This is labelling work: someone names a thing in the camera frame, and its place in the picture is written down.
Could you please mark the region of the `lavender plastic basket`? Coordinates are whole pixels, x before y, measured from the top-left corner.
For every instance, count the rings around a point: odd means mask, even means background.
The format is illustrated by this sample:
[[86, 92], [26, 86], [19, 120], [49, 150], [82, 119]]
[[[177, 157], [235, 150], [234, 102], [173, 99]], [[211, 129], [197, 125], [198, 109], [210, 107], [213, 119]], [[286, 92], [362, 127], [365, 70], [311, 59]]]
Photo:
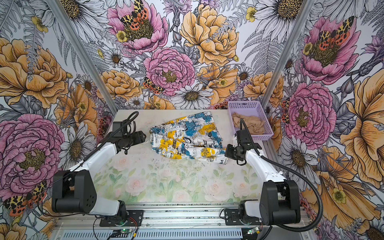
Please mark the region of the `lavender plastic basket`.
[[228, 113], [230, 120], [232, 121], [232, 130], [234, 133], [239, 130], [239, 127], [235, 126], [235, 121], [233, 120], [233, 117], [235, 116], [234, 114], [236, 114], [236, 117], [238, 115], [240, 115], [240, 117], [245, 116], [246, 118], [243, 118], [244, 120], [247, 120], [250, 117], [257, 117], [260, 120], [262, 125], [258, 124], [257, 128], [251, 127], [251, 124], [246, 123], [254, 141], [267, 141], [274, 134], [259, 101], [229, 101]]

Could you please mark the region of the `printed white blue yellow shorts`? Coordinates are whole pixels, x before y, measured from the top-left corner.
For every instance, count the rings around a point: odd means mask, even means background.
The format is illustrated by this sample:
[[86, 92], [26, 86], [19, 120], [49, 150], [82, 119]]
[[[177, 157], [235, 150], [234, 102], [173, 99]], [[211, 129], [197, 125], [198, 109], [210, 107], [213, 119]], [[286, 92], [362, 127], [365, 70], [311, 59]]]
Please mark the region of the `printed white blue yellow shorts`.
[[173, 160], [197, 160], [225, 165], [226, 149], [210, 111], [171, 120], [150, 129], [157, 154]]

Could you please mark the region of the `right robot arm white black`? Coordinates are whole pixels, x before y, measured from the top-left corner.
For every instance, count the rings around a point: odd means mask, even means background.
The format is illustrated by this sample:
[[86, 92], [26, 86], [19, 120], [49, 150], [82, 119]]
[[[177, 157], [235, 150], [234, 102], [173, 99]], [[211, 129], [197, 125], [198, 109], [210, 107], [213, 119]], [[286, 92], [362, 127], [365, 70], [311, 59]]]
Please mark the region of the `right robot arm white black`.
[[256, 200], [241, 201], [239, 217], [244, 222], [261, 221], [262, 224], [297, 224], [301, 220], [299, 187], [288, 181], [277, 164], [268, 159], [259, 144], [255, 143], [246, 130], [235, 134], [236, 144], [229, 144], [225, 156], [238, 165], [249, 165], [262, 183], [261, 195]]

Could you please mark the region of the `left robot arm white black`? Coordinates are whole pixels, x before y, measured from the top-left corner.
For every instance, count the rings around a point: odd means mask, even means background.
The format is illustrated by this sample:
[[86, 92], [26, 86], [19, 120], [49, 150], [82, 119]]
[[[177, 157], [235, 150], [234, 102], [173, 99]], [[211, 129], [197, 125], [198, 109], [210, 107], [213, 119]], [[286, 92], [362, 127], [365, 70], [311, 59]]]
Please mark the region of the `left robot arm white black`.
[[136, 130], [135, 122], [123, 121], [114, 125], [113, 132], [100, 142], [78, 164], [69, 170], [58, 171], [53, 178], [52, 210], [55, 213], [100, 216], [117, 226], [128, 220], [126, 205], [121, 200], [99, 197], [95, 175], [116, 154], [146, 141], [146, 135]]

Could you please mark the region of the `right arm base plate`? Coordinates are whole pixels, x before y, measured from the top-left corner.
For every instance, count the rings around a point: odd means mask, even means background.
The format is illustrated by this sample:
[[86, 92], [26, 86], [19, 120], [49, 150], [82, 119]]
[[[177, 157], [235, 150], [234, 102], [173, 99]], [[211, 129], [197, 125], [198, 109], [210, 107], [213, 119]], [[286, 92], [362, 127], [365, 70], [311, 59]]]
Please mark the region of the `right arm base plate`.
[[244, 210], [224, 208], [220, 212], [220, 218], [226, 226], [261, 226], [262, 220], [248, 216]]

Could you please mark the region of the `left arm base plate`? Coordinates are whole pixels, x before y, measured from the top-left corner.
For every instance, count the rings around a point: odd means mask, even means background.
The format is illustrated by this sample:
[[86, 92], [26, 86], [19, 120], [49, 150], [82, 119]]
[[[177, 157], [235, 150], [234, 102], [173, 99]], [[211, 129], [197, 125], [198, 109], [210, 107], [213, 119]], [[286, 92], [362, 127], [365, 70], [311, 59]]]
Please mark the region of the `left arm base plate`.
[[127, 219], [121, 216], [107, 216], [101, 219], [100, 227], [140, 227], [143, 220], [143, 210], [127, 210]]

